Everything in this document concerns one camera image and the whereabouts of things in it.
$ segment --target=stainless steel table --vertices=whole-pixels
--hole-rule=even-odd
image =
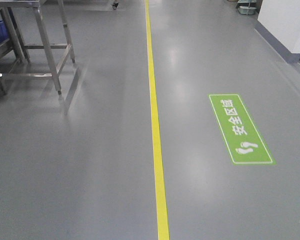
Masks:
[[[3,79],[33,79],[39,78],[43,80],[52,79],[54,82],[55,90],[58,94],[61,94],[61,85],[59,81],[59,75],[66,63],[66,60],[70,56],[72,62],[75,63],[74,47],[71,40],[70,31],[68,28],[67,18],[65,14],[63,0],[58,0],[58,7],[63,23],[64,34],[66,38],[66,44],[50,44],[46,26],[44,24],[44,17],[42,15],[42,5],[47,0],[0,0],[0,11],[5,25],[8,29],[10,40],[13,45],[14,53],[21,63],[26,60],[30,62],[28,49],[44,49],[47,63],[50,69],[49,73],[2,73],[0,72],[0,80]],[[12,8],[32,8],[35,15],[36,23],[39,29],[42,44],[25,44],[22,34],[18,28],[18,21],[16,21]],[[52,49],[65,49],[61,60],[56,65]]]

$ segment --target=floor marking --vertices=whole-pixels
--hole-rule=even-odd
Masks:
[[[153,58],[153,50],[152,50],[152,34],[151,34],[149,0],[144,0],[144,1],[145,1],[146,42],[147,42],[147,52],[148,52],[148,71],[149,71],[149,85],[150,85],[151,125],[152,125],[152,144],[153,144],[158,239],[169,240],[170,234],[169,234],[169,222],[168,222],[168,209],[167,209],[167,201],[166,201],[164,167],[162,161],[160,123],[159,123],[159,113],[158,113],[158,103],[157,103],[157,93],[156,93],[154,58]]]
[[[212,108],[235,165],[275,165],[238,94],[210,94]]]

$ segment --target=gray epoxy floor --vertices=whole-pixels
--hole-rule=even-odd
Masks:
[[[145,8],[109,4],[67,4],[80,71],[66,65],[62,97],[51,82],[6,82],[0,240],[158,238]],[[300,65],[234,7],[150,0],[170,236],[300,240]],[[29,9],[15,12],[38,41]],[[57,12],[44,7],[51,42],[64,39]],[[218,93],[242,96],[277,165],[232,164],[208,98]]]

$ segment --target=caster wheel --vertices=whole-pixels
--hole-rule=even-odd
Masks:
[[[115,2],[112,4],[113,10],[116,10],[117,7],[118,7],[118,5],[119,5],[119,2],[115,1]]]

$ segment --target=white wall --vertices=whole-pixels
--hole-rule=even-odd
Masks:
[[[291,53],[300,54],[300,0],[263,0],[258,21]]]

